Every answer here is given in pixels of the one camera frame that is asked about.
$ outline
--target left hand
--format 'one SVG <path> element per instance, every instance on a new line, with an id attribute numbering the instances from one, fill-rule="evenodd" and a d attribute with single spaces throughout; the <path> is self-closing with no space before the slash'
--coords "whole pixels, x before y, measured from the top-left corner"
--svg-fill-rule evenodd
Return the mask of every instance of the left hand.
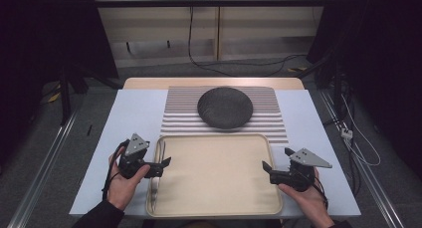
<path id="1" fill-rule="evenodd" d="M 117 157 L 119 157 L 123 151 L 124 147 L 121 147 L 117 153 Z M 108 158 L 108 164 L 111 162 L 111 160 L 112 155 Z M 149 165 L 144 165 L 131 179 L 126 179 L 119 174 L 117 163 L 114 162 L 112 165 L 110 178 L 112 178 L 114 175 L 115 177 L 113 177 L 109 185 L 107 195 L 108 202 L 115 206 L 117 209 L 123 211 L 132 199 L 137 184 L 146 175 L 149 168 Z"/>

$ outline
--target right hand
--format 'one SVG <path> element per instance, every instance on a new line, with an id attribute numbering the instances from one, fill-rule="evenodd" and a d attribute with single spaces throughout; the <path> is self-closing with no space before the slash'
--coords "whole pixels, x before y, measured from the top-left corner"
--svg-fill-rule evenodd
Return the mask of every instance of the right hand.
<path id="1" fill-rule="evenodd" d="M 279 188 L 298 203 L 305 216 L 310 219 L 316 228 L 326 228 L 334 225 L 326 211 L 322 196 L 313 186 L 304 192 L 298 192 L 286 184 L 279 184 Z"/>

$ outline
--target power strip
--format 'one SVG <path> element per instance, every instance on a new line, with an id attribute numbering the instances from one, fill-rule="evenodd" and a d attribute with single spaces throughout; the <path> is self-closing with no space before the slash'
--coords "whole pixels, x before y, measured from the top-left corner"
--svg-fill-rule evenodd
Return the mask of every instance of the power strip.
<path id="1" fill-rule="evenodd" d="M 341 137 L 352 139 L 353 138 L 353 131 L 349 130 L 347 128 L 342 128 L 341 129 Z"/>

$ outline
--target black cable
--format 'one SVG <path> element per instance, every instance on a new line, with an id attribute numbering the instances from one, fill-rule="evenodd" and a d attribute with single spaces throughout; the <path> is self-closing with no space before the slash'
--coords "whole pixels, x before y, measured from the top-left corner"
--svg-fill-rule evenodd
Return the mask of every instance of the black cable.
<path id="1" fill-rule="evenodd" d="M 108 166 L 108 172 L 106 174 L 106 178 L 105 178 L 105 187 L 103 188 L 102 192 L 103 192 L 103 200 L 106 200 L 106 196 L 108 194 L 108 189 L 109 189 L 109 185 L 111 184 L 112 179 L 119 174 L 116 173 L 112 178 L 109 178 L 109 176 L 111 175 L 111 170 L 112 170 L 112 166 L 114 165 L 115 161 L 117 160 L 117 154 L 118 151 L 120 150 L 120 148 L 122 146 L 127 147 L 129 145 L 129 139 L 127 139 L 126 141 L 122 142 L 116 149 L 114 154 L 112 155 L 112 159 L 111 162 L 109 163 Z"/>
<path id="2" fill-rule="evenodd" d="M 286 61 L 292 60 L 296 57 L 305 57 L 306 56 L 306 55 L 290 55 L 290 56 L 287 56 L 286 58 L 284 58 L 280 61 L 277 61 L 277 62 L 269 62 L 269 63 L 261 63 L 261 64 L 237 63 L 237 62 L 224 62 L 224 63 L 218 62 L 218 63 L 198 64 L 193 59 L 192 54 L 191 54 L 191 46 L 190 45 L 191 45 L 191 41 L 192 41 L 192 24 L 193 24 L 193 7 L 190 7 L 190 24 L 189 24 L 189 38 L 188 38 L 188 55 L 189 55 L 190 62 L 200 69 L 216 72 L 216 73 L 219 73 L 219 74 L 224 75 L 224 76 L 237 77 L 237 76 L 234 76 L 234 75 L 231 75 L 231 74 L 228 74 L 228 73 L 224 73 L 224 72 L 221 72 L 221 71 L 218 71 L 218 70 L 215 70 L 215 69 L 206 68 L 206 67 L 208 67 L 208 66 L 219 66 L 219 65 L 238 65 L 238 66 L 240 65 L 240 66 L 259 66 L 259 67 L 261 67 L 261 66 L 271 66 L 271 65 L 276 65 L 276 64 L 282 64 L 281 67 L 278 70 L 276 70 L 276 71 L 274 71 L 274 72 L 272 72 L 268 75 L 263 76 L 263 77 L 269 77 L 269 76 L 272 76 L 272 75 L 276 74 L 277 72 L 281 71 L 283 69 Z"/>
<path id="3" fill-rule="evenodd" d="M 309 184 L 311 184 L 313 188 L 316 189 L 316 191 L 320 194 L 320 196 L 322 196 L 323 204 L 325 205 L 325 208 L 328 209 L 328 199 L 325 196 L 325 191 L 323 190 L 323 186 L 320 180 L 317 177 L 315 177 L 315 180 L 319 183 L 319 186 L 320 186 L 319 188 L 316 186 L 315 181 L 311 181 L 309 178 L 307 178 L 303 173 L 301 173 L 297 169 L 293 168 L 293 170 L 297 172 L 301 177 L 303 177 Z"/>

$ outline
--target striped mat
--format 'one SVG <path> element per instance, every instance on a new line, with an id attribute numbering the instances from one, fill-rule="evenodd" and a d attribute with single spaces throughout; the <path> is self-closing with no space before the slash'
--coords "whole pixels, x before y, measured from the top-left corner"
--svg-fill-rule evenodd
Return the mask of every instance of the striped mat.
<path id="1" fill-rule="evenodd" d="M 285 124 L 272 88 L 232 87 L 245 93 L 254 106 L 251 119 L 244 126 L 234 129 L 210 127 L 198 114 L 199 99 L 214 88 L 216 87 L 171 87 L 165 104 L 161 135 L 260 133 L 271 145 L 288 146 Z"/>

